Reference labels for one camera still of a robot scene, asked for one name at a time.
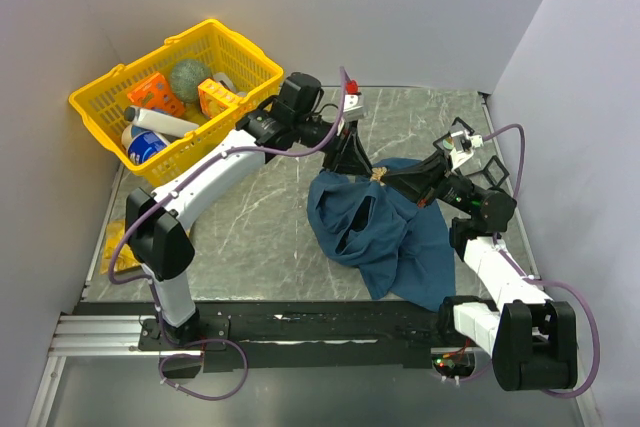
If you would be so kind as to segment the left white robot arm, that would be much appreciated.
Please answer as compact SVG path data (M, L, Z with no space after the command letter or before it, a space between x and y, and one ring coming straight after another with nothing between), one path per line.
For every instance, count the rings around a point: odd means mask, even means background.
M200 215L223 194L277 156L320 152L322 167L338 174L368 177L371 163L358 136L364 101L356 81L341 76L336 117L323 119L324 91L315 77L295 72L280 91L246 113L223 141L173 181L152 193L137 189L126 202L125 237L150 278L162 336L185 349L200 337L199 312L187 268L195 249L189 236Z

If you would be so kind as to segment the dark blue t-shirt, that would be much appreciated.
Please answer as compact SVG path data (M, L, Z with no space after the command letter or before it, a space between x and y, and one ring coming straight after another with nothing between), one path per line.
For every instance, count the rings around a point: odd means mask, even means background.
M323 170L310 184L307 218L325 256L357 269L372 299L392 293L436 312L455 294L455 255L437 204L419 208L377 181Z

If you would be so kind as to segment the gold flower brooch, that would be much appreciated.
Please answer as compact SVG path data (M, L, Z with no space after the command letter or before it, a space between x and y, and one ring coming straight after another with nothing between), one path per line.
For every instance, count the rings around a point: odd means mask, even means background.
M383 177L387 173L387 171L388 169L386 167L374 167L372 169L370 180L372 182L377 182L381 186L384 186L385 182L383 181Z

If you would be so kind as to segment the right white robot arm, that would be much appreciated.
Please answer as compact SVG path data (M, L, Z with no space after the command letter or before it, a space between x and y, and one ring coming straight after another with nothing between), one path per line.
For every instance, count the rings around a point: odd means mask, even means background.
M574 387L575 312L520 273L499 237L516 200L499 187L485 189L455 172L441 151L410 167L388 170L380 180L419 207L440 200L465 215L452 219L449 242L491 298L445 301L437 321L439 338L452 346L469 338L482 348L505 391Z

